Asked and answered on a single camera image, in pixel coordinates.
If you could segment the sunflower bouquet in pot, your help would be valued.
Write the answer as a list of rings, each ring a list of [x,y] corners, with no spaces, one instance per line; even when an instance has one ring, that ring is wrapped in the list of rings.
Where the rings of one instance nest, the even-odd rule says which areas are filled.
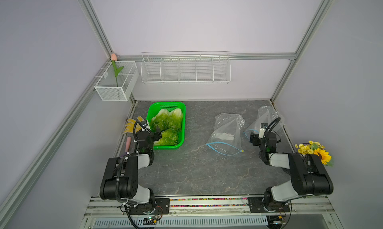
[[[317,155],[325,166],[333,166],[332,156],[326,151],[325,146],[319,142],[308,141],[307,143],[295,144],[295,149],[302,155]]]

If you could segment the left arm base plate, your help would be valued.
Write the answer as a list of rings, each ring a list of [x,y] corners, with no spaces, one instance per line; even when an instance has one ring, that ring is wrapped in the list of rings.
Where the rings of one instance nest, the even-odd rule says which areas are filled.
[[[154,204],[138,204],[134,208],[129,208],[130,215],[168,215],[169,211],[169,198],[155,198]]]

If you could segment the clear blue-zip zip-top bag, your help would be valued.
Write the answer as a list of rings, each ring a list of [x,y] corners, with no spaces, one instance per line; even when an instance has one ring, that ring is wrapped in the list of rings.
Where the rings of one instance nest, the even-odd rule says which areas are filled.
[[[278,133],[282,126],[284,125],[284,117],[278,112],[275,111],[272,106],[263,106],[258,109],[256,120],[250,124],[250,126],[245,129],[243,134],[249,141],[251,133],[258,134],[261,128],[262,123],[270,124],[274,119],[280,117],[281,120],[277,125],[273,128],[274,133]]]

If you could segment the zip-top bag with label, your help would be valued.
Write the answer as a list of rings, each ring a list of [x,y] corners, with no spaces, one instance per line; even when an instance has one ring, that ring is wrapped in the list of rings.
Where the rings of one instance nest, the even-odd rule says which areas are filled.
[[[214,131],[205,144],[224,156],[244,152],[241,147],[241,130],[245,120],[240,114],[221,113],[215,117]]]

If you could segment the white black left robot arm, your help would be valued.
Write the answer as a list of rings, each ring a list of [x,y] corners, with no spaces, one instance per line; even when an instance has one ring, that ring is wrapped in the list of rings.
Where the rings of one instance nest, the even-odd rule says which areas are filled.
[[[139,185],[138,171],[153,164],[154,142],[161,139],[162,134],[153,132],[148,121],[143,120],[135,122],[133,137],[136,144],[132,153],[108,159],[99,194],[104,200],[155,208],[153,190]]]

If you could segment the purple pink garden trowel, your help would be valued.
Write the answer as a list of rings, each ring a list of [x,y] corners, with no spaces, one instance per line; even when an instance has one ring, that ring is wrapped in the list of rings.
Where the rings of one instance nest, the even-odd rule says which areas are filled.
[[[125,143],[125,150],[124,150],[124,152],[122,153],[122,156],[124,156],[124,155],[126,155],[127,153],[129,153],[129,149],[130,149],[131,141],[132,141],[132,137],[127,137],[127,139],[126,139],[126,143]]]

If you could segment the pink artificial tulip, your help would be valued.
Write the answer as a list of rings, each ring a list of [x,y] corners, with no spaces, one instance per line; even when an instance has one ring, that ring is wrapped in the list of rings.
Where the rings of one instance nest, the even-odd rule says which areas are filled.
[[[117,66],[116,61],[118,60],[118,57],[117,57],[117,55],[115,53],[111,54],[111,60],[112,60],[112,66],[113,66],[113,69],[114,69],[116,86],[118,87],[119,86],[119,84],[118,84],[118,75],[124,69],[124,66],[120,66],[120,67]]]

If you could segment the yellow dotted work glove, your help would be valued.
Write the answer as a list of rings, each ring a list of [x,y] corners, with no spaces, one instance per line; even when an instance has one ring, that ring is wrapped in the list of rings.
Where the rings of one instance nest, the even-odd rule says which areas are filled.
[[[134,125],[136,126],[135,132],[139,132],[142,130],[143,122],[145,122],[144,118],[141,116],[138,116],[138,118],[135,120],[133,118],[126,119],[125,128],[123,133],[124,134],[133,134],[134,132]]]

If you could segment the green plastic perforated basket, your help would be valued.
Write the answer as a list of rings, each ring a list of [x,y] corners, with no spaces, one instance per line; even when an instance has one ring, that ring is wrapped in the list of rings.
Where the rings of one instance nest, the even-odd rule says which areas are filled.
[[[179,142],[175,146],[154,146],[156,150],[173,150],[178,149],[182,146],[185,141],[185,128],[186,128],[186,105],[182,102],[156,102],[153,103],[148,110],[147,120],[151,128],[151,119],[158,114],[161,109],[167,109],[171,112],[174,109],[180,108],[183,112],[183,123],[182,128],[179,131]]]

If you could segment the green chinese cabbage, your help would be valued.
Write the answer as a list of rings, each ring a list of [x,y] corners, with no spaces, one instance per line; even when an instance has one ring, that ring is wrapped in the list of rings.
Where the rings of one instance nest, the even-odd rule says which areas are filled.
[[[180,108],[172,110],[167,117],[168,128],[180,131],[183,123],[183,112]]]
[[[167,109],[161,109],[156,116],[151,119],[151,129],[155,132],[162,132],[169,129],[170,112]]]

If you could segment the aluminium mounting rail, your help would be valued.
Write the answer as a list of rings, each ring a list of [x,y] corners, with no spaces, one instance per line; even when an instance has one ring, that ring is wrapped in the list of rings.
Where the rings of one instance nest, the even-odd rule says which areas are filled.
[[[170,199],[170,216],[247,216],[255,215],[314,215],[334,214],[335,210],[326,196],[309,196],[292,200],[290,213],[251,213],[246,204],[248,197],[261,195],[231,196],[164,196]]]

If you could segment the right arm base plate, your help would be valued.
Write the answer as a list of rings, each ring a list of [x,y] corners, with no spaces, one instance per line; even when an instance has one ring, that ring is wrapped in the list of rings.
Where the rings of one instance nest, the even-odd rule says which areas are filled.
[[[264,197],[248,197],[246,204],[251,213],[290,213],[288,202],[276,202],[267,200]]]

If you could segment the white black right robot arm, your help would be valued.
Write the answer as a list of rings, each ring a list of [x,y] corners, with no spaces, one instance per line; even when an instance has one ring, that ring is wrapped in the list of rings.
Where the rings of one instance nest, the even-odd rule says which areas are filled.
[[[262,200],[264,207],[287,203],[305,196],[332,194],[334,185],[322,163],[322,156],[276,151],[279,142],[273,130],[280,120],[281,118],[277,117],[271,123],[260,123],[258,132],[251,133],[249,138],[252,145],[259,147],[258,156],[264,164],[290,172],[289,181],[266,189]]]

